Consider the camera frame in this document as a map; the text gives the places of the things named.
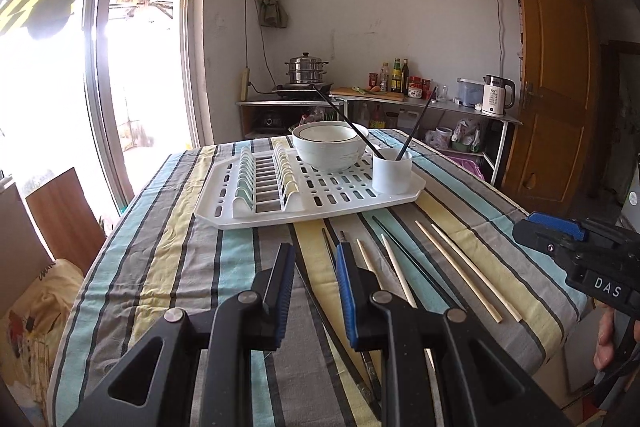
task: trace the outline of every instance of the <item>striped tablecloth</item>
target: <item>striped tablecloth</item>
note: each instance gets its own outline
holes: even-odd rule
[[[372,131],[374,141],[398,146],[406,135]],[[194,314],[215,308],[247,289],[257,271],[270,267],[281,242],[300,248],[323,310],[348,346],[340,301],[321,229],[344,230],[379,252],[377,216],[456,299],[475,313],[501,346],[530,373],[564,343],[586,305],[585,295],[564,285],[564,272],[547,256],[515,244],[513,224],[525,213],[512,201],[446,157],[414,140],[415,170],[427,180],[415,203],[382,210],[245,230],[217,230],[193,215],[212,163],[239,153],[273,148],[278,140],[222,144],[170,156],[130,205],[82,285],[60,343],[47,400],[50,425],[62,427],[79,402],[143,333],[170,307]],[[514,304],[516,323],[500,302],[497,324],[415,224],[434,221],[456,241]],[[428,253],[433,264],[425,256]],[[402,269],[425,308],[445,303],[402,254]],[[398,289],[390,270],[389,284]],[[362,359],[350,356],[364,375]],[[289,322],[276,353],[253,353],[254,425],[374,426],[378,423],[358,393],[322,327],[296,274]],[[199,396],[200,386],[196,388]],[[197,424],[197,413],[192,424]]]

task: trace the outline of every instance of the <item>bowl rim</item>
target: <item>bowl rim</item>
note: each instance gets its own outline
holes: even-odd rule
[[[332,144],[332,143],[348,143],[351,141],[364,141],[362,140],[362,138],[360,138],[360,136],[358,136],[356,134],[356,136],[354,136],[353,138],[348,138],[346,140],[339,140],[339,141],[331,141],[331,142],[326,142],[326,141],[320,141],[320,140],[309,140],[306,139],[302,136],[300,136],[300,132],[304,131],[305,129],[308,129],[309,127],[313,127],[313,126],[325,126],[325,125],[337,125],[338,127],[348,127],[351,128],[349,126],[348,123],[343,122],[343,121],[321,121],[321,122],[310,122],[310,123],[305,123],[304,125],[300,125],[298,127],[296,127],[293,131],[292,131],[292,135],[294,136],[294,138],[298,139],[298,140],[302,140],[305,142],[309,142],[309,143],[325,143],[325,144]],[[354,123],[354,125],[358,128],[358,130],[364,134],[364,136],[369,137],[369,129],[367,129],[366,127],[364,127],[363,125],[360,125],[359,123]]]

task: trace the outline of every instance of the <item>dish drying tray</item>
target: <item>dish drying tray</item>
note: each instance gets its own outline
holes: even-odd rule
[[[408,192],[374,191],[369,152],[342,172],[320,172],[294,148],[277,144],[273,152],[252,153],[245,147],[213,165],[194,214],[223,230],[268,227],[412,203],[424,185],[412,172]]]

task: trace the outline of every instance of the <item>white bowl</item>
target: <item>white bowl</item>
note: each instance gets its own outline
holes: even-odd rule
[[[358,124],[366,137],[369,130]],[[340,172],[362,158],[366,143],[346,122],[313,122],[293,130],[293,145],[304,163],[322,172]]]

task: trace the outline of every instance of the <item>human hand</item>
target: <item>human hand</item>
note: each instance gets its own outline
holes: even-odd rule
[[[593,365],[598,371],[602,371],[613,360],[616,348],[613,345],[613,317],[615,310],[609,306],[604,306],[605,312],[600,318],[600,328],[598,330],[598,345],[596,354],[593,357]],[[640,342],[640,321],[634,325],[634,338]]]

